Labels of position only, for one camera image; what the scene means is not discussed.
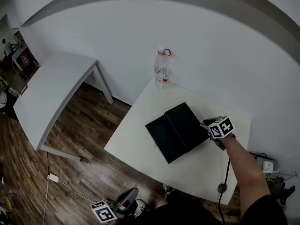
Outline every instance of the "plastic water bottle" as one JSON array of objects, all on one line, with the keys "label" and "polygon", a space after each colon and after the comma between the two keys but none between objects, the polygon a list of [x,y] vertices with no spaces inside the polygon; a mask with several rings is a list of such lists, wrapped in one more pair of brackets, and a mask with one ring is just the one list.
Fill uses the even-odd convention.
[{"label": "plastic water bottle", "polygon": [[158,48],[158,52],[154,62],[155,85],[160,89],[164,89],[170,80],[170,49],[163,47]]}]

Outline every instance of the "white table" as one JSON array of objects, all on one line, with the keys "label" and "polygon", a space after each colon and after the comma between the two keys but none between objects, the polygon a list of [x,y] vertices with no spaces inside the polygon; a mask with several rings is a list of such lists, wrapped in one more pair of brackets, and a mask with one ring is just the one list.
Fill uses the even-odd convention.
[{"label": "white table", "polygon": [[94,73],[108,102],[113,103],[99,72],[98,61],[80,55],[58,53],[51,56],[28,82],[28,88],[17,99],[14,110],[35,150],[42,149],[80,161],[80,157],[55,150],[44,143],[61,111],[91,73]]},{"label": "white table", "polygon": [[13,56],[11,57],[12,61],[17,65],[17,67],[23,71],[22,67],[20,66],[20,64],[17,62],[17,58],[20,56],[20,54],[27,48],[27,45],[24,44],[22,47],[20,47],[19,49],[17,49],[15,51],[15,53],[13,54]]},{"label": "white table", "polygon": [[[218,201],[217,187],[224,182],[228,155],[211,140],[168,164],[145,125],[162,116],[167,110],[186,102],[199,121],[229,116],[236,129],[237,139],[247,148],[251,121],[242,115],[205,97],[174,84],[159,90],[152,79],[129,110],[105,150],[138,171],[180,191]],[[221,203],[228,204],[237,181],[230,167],[227,191]]]}]

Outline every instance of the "black box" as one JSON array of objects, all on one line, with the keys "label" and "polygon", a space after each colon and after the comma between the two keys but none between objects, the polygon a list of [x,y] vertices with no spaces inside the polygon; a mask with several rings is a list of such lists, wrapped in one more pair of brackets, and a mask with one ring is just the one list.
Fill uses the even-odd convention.
[{"label": "black box", "polygon": [[209,138],[206,129],[186,103],[182,103],[146,125],[168,163]]}]

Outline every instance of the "shoe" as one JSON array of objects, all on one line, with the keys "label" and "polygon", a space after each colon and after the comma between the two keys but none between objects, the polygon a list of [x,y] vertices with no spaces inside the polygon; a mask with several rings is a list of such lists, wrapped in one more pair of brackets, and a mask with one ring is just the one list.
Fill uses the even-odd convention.
[{"label": "shoe", "polygon": [[135,215],[140,215],[142,212],[150,211],[148,209],[147,203],[145,203],[142,199],[136,199],[137,209],[135,210]]},{"label": "shoe", "polygon": [[163,184],[164,186],[164,190],[165,190],[165,197],[167,197],[171,192],[175,192],[175,188],[169,186],[169,185],[166,185],[166,184]]}]

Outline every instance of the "table leg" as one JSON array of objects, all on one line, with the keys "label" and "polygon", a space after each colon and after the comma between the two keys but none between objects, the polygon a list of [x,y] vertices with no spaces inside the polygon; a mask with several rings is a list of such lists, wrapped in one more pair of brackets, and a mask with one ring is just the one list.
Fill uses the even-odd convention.
[{"label": "table leg", "polygon": [[103,81],[103,78],[100,74],[100,70],[98,68],[98,65],[95,64],[94,68],[93,68],[93,72],[94,72],[94,76],[95,76],[95,79],[97,80],[97,82],[100,84],[101,88],[102,88],[102,91],[107,99],[107,101],[112,104],[113,103],[113,98],[105,84],[105,82]]},{"label": "table leg", "polygon": [[17,67],[18,67],[21,71],[23,71],[23,69],[21,68],[20,64],[17,62],[17,60],[14,60],[14,63],[17,65]]},{"label": "table leg", "polygon": [[65,153],[65,152],[61,152],[61,151],[58,151],[54,148],[50,148],[46,145],[42,145],[40,147],[40,149],[44,150],[46,152],[50,152],[50,153],[53,153],[55,155],[61,156],[63,158],[68,158],[68,159],[75,160],[75,161],[80,161],[81,160],[81,157],[79,157],[79,156],[74,156],[74,155],[71,155],[71,154],[68,154],[68,153]]}]

